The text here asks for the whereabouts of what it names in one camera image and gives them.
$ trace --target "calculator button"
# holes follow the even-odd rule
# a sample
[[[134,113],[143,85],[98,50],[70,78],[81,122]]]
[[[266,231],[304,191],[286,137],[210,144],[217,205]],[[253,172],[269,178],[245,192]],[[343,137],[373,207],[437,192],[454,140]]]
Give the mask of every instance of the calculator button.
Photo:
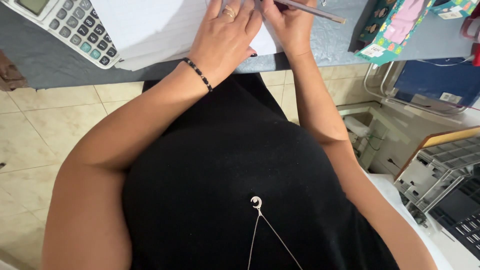
[[[72,7],[73,7],[72,0],[66,0],[65,3],[63,4],[63,8],[66,10],[71,10]]]
[[[98,19],[98,14],[95,10],[92,10],[92,12],[90,12],[90,15],[92,15],[95,19]]]
[[[60,26],[60,22],[58,22],[57,19],[53,19],[53,21],[50,23],[50,28],[53,30],[57,30],[57,28]]]
[[[98,36],[95,35],[94,33],[91,33],[89,36],[88,36],[88,41],[92,42],[92,43],[96,43],[98,41]]]
[[[58,12],[57,12],[57,18],[63,20],[65,19],[65,17],[67,16],[67,11],[64,10],[64,9],[60,9]]]
[[[114,57],[117,54],[117,50],[114,48],[109,48],[107,51],[107,55],[110,57]]]
[[[70,31],[70,29],[68,29],[66,26],[62,27],[62,29],[60,30],[60,35],[62,37],[69,37],[71,33],[72,32]]]
[[[90,16],[87,16],[87,18],[84,20],[84,25],[88,27],[93,27],[94,24],[95,24],[95,20]]]
[[[88,28],[85,26],[85,25],[81,25],[78,29],[77,29],[77,32],[82,35],[82,36],[86,36],[87,33],[88,33]]]
[[[101,36],[103,35],[103,33],[105,33],[105,28],[103,27],[103,25],[97,25],[95,29],[93,29],[93,31],[97,33],[99,36]]]
[[[100,63],[104,66],[108,65],[108,63],[110,63],[110,59],[107,57],[107,56],[104,56],[102,57],[102,59],[100,59]]]
[[[85,11],[83,11],[81,8],[76,8],[75,11],[73,12],[73,15],[81,20],[85,16]]]
[[[93,58],[93,59],[98,59],[100,58],[100,55],[102,55],[98,50],[93,50],[92,53],[90,53],[90,56]]]
[[[97,48],[99,48],[100,50],[106,50],[107,47],[108,47],[108,44],[103,40],[101,40],[100,43],[97,45]]]
[[[92,46],[86,42],[84,42],[81,46],[80,49],[84,52],[89,52],[92,49]]]
[[[72,38],[70,38],[70,42],[78,46],[80,42],[82,42],[82,39],[77,35],[73,35]]]
[[[106,34],[104,37],[103,37],[103,40],[110,43],[112,42],[112,39],[110,38],[110,36],[108,34]]]
[[[89,0],[81,0],[80,7],[84,10],[89,10],[92,7],[92,3]]]
[[[76,28],[78,25],[78,20],[75,19],[75,17],[70,16],[70,18],[68,18],[67,25],[71,28]]]

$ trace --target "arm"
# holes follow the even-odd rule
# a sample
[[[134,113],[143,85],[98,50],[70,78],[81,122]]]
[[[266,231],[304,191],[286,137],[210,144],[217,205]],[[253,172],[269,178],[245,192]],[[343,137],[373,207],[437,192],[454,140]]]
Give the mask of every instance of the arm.
[[[315,6],[316,0],[301,0]],[[322,145],[347,198],[385,241],[402,270],[436,270],[427,247],[406,220],[363,173],[310,49],[313,16],[298,10],[282,13],[263,1],[266,18],[282,43],[295,79],[300,124]]]
[[[253,0],[232,0],[235,20],[217,17],[211,0],[189,58],[212,87],[247,57],[262,25]],[[45,270],[127,270],[131,243],[121,209],[125,174],[139,154],[184,111],[208,93],[186,63],[90,130],[62,164],[55,181],[42,250]]]

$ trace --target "calculator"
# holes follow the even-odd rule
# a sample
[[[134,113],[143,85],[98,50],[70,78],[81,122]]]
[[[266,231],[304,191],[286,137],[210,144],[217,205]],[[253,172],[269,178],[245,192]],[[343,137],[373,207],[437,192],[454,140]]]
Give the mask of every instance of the calculator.
[[[102,69],[119,60],[117,49],[89,0],[0,0]]]

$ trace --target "colorful box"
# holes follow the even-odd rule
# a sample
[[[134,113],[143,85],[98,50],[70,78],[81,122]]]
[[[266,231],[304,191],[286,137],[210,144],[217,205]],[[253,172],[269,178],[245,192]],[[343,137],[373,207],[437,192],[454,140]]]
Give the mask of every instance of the colorful box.
[[[404,3],[407,3],[408,7],[402,8]],[[406,12],[407,10],[411,10],[411,7],[414,4],[421,5],[417,6],[417,10],[420,12],[416,14],[409,14]],[[431,0],[415,3],[410,0],[379,0],[375,5],[373,14],[368,19],[362,33],[360,34],[359,41],[364,42],[366,46],[356,52],[355,56],[366,59],[377,65],[385,64],[398,57],[412,34],[423,21],[428,10],[432,7],[432,4]],[[391,33],[395,32],[393,25],[398,24],[399,21],[404,21],[396,20],[392,25],[393,20],[399,12],[401,12],[400,14],[402,17],[408,17],[410,15],[414,18],[410,21],[413,27],[410,31],[406,30],[408,32],[404,32],[406,35],[402,35],[401,40],[398,40],[398,37],[396,37],[397,40],[393,42],[384,36],[391,37]]]
[[[450,0],[438,5],[434,4],[432,12],[445,20],[468,17],[477,7],[478,0]]]

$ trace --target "hand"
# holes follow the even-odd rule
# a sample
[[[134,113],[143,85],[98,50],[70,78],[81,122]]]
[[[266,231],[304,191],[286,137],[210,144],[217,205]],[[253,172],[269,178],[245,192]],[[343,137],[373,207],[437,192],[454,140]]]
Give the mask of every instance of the hand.
[[[316,8],[316,0],[294,0]],[[289,8],[283,12],[278,10],[273,0],[263,0],[262,10],[265,18],[275,29],[275,33],[288,57],[295,57],[312,51],[310,33],[314,15]]]
[[[262,26],[262,14],[254,0],[229,0],[237,17],[222,13],[222,0],[211,0],[188,58],[212,87],[225,80],[244,60],[256,53],[249,47]]]

